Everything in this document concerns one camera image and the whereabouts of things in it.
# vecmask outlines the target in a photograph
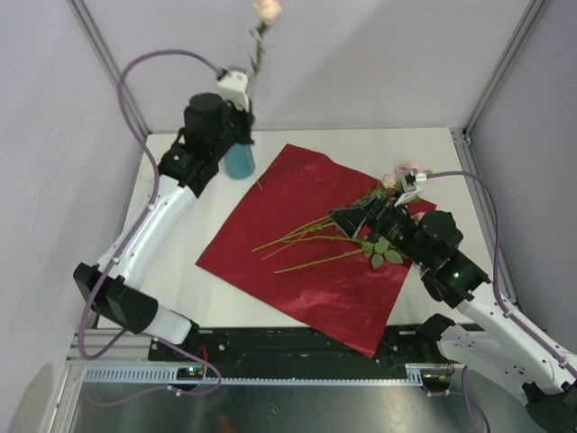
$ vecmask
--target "gray wall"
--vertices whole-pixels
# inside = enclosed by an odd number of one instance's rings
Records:
[[[0,59],[0,431],[33,433],[78,323],[72,271],[111,244],[138,151],[67,2],[3,2]]]
[[[553,0],[472,139],[526,313],[577,351],[577,2]]]
[[[255,0],[86,0],[121,67],[188,48],[248,67]],[[280,0],[255,94],[259,129],[462,126],[529,0]],[[189,59],[135,71],[152,131],[176,130],[188,96],[212,88]]]

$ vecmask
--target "vase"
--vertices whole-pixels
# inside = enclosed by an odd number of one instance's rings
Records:
[[[233,144],[223,160],[224,171],[231,179],[246,179],[254,173],[254,157],[249,144]]]

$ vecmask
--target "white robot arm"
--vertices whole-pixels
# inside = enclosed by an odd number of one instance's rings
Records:
[[[216,175],[220,159],[235,143],[252,144],[248,85],[246,71],[230,68],[218,80],[220,95],[205,93],[190,99],[185,127],[158,165],[160,178],[153,203],[149,194],[137,217],[96,265],[77,267],[74,279],[85,299],[97,291],[96,313],[134,334],[146,333],[173,344],[182,343],[198,328],[140,288],[160,243]]]
[[[404,206],[422,192],[425,173],[401,174],[403,194],[329,214],[348,235],[362,226],[369,237],[387,238],[421,268],[432,298],[457,309],[483,332],[469,333],[441,315],[420,331],[446,359],[466,364],[513,394],[547,432],[577,428],[577,356],[557,344],[493,287],[489,276],[458,250],[463,234],[450,213],[433,211],[416,223]]]

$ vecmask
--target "red wrapping paper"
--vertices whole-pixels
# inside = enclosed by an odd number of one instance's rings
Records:
[[[332,257],[359,246],[350,242],[299,242],[252,252],[320,217],[346,207],[378,181],[332,162],[326,155],[287,144],[226,220],[197,261],[201,268],[233,284],[292,318],[372,357],[410,263],[385,263],[373,269],[362,253],[274,274],[303,263]],[[424,200],[411,213],[433,210]],[[336,235],[326,229],[322,235]]]

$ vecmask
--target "white tabletop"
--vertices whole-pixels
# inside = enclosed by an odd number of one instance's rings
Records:
[[[174,141],[174,134],[153,134],[148,145],[157,160]],[[323,152],[333,161],[375,178],[391,173],[405,160],[434,172],[460,170],[461,164],[447,128],[286,131],[253,133],[256,174],[261,175],[286,143]],[[195,265],[254,178],[231,180],[221,171],[200,199],[172,227],[147,272],[142,291],[196,321],[201,327],[296,327],[302,323],[236,289]],[[145,200],[152,170],[142,160],[127,221]],[[464,234],[461,250],[490,274],[489,252],[481,234],[469,190],[463,178],[430,180],[422,197],[451,211]],[[422,323],[441,313],[458,323],[471,321],[444,303],[432,300],[412,267],[389,317],[389,325]],[[99,327],[118,327],[101,319]]]

